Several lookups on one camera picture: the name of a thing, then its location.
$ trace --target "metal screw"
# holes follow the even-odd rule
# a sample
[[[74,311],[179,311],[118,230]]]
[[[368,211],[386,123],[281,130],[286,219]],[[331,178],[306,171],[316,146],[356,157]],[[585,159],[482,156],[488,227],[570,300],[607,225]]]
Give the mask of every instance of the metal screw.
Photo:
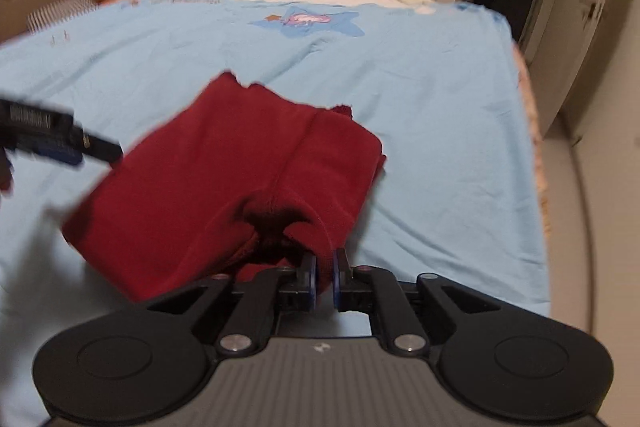
[[[427,345],[427,341],[419,335],[400,335],[394,340],[398,349],[403,351],[418,351]]]
[[[244,351],[251,347],[251,339],[246,335],[227,335],[220,340],[220,346],[228,351]]]

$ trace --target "black round pad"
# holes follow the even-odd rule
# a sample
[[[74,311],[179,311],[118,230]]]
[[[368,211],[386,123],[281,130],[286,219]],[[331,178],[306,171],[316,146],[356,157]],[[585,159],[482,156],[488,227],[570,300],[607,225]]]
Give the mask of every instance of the black round pad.
[[[609,354],[589,335],[523,311],[469,315],[438,367],[475,409],[532,422],[597,411],[613,375]]]
[[[180,407],[209,362],[176,315],[119,312],[63,331],[33,362],[49,412],[78,423],[140,423]]]

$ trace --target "blue duvet cover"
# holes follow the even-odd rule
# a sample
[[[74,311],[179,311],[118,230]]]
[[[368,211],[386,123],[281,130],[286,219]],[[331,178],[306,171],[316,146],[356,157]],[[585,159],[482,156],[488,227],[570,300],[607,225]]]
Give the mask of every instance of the blue duvet cover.
[[[87,130],[125,148],[227,69],[297,102],[351,105],[388,156],[347,245],[351,263],[401,280],[440,273],[546,314],[511,46],[501,16],[465,4],[124,0],[2,46],[0,92],[72,108]],[[59,231],[106,167],[12,161],[15,193],[0,204],[0,425],[31,427],[46,417],[31,383],[38,347],[124,300]],[[284,330],[357,335],[367,324],[335,317],[325,302]]]

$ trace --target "blue star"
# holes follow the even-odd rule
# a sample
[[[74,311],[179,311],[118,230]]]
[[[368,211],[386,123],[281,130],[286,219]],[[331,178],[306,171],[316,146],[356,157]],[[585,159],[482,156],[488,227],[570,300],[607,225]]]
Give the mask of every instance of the blue star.
[[[471,12],[476,12],[480,9],[479,6],[470,2],[457,2],[457,3],[454,3],[453,6],[455,6],[456,9],[460,10],[461,12],[467,11],[467,10]]]
[[[283,16],[270,15],[251,24],[263,28],[277,28],[289,38],[305,37],[320,31],[335,31],[350,37],[361,37],[364,32],[351,21],[357,16],[357,12],[323,14],[291,7]]]

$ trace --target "door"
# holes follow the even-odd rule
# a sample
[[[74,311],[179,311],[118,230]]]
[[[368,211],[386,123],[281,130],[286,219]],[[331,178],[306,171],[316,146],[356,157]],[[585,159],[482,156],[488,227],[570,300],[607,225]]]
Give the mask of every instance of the door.
[[[605,0],[555,0],[529,66],[543,134],[560,111],[602,16]]]

